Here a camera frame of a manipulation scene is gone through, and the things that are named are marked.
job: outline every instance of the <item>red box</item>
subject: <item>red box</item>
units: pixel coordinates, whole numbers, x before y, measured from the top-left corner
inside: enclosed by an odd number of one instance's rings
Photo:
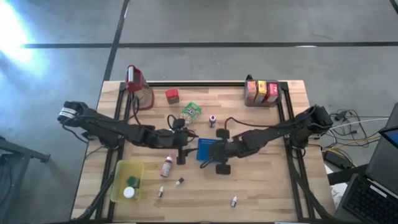
[[[167,90],[166,98],[169,104],[178,103],[180,101],[180,97],[178,96],[178,90],[177,89]]]
[[[268,83],[267,85],[267,96],[266,102],[273,103],[276,99],[278,99],[278,84],[276,83]]]

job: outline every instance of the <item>computer screen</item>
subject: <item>computer screen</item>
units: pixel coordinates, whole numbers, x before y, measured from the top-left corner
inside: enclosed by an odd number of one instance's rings
[[[391,144],[398,148],[398,126],[393,128],[384,128],[380,130],[379,133]]]

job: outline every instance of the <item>cereal box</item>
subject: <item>cereal box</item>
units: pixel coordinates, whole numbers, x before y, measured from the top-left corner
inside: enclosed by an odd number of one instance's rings
[[[267,95],[267,82],[266,81],[257,81],[257,95],[254,102],[262,103],[264,98]]]
[[[267,85],[266,101],[268,103],[273,103],[276,99],[278,99],[278,84],[269,83]]]
[[[256,81],[248,81],[246,85],[246,100],[253,102],[257,95]]]

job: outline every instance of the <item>black robotic arm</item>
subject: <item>black robotic arm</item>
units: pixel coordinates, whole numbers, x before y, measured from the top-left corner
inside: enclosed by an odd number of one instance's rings
[[[84,137],[90,139],[90,136],[96,136],[101,144],[110,149],[117,148],[122,138],[135,146],[152,149],[178,149],[178,164],[185,163],[187,153],[182,150],[182,147],[188,144],[188,137],[196,137],[187,128],[183,128],[184,119],[175,119],[172,130],[155,130],[155,126],[152,125],[127,124],[112,119],[99,114],[83,102],[75,101],[64,103],[58,121],[63,126],[83,128],[86,130],[82,134]]]
[[[232,137],[228,142],[229,131],[218,129],[217,137],[224,141],[210,145],[210,160],[220,161],[216,166],[217,174],[230,174],[231,167],[226,165],[226,158],[243,158],[257,153],[269,141],[289,135],[292,147],[305,148],[308,137],[313,134],[325,134],[332,126],[333,121],[323,106],[311,106],[304,112],[298,114],[294,119],[270,126],[267,129],[254,129],[245,131]]]

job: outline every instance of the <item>yellow plastic tray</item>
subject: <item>yellow plastic tray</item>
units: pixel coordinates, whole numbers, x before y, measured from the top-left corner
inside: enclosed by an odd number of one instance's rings
[[[137,197],[126,198],[123,195],[124,189],[128,187],[127,179],[130,176],[138,177],[139,190]],[[113,180],[111,201],[112,202],[138,202],[141,199],[144,186],[145,166],[141,161],[121,160],[116,165],[116,172]]]

